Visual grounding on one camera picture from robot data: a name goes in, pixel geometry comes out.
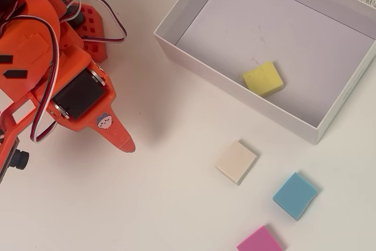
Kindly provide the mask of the orange gripper with servo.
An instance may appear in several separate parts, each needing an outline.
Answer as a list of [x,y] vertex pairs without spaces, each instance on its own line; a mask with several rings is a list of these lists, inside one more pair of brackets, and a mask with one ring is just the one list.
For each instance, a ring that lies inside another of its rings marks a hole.
[[136,145],[115,115],[116,92],[109,76],[78,46],[62,49],[56,82],[43,108],[60,125],[80,131],[90,127],[123,152]]

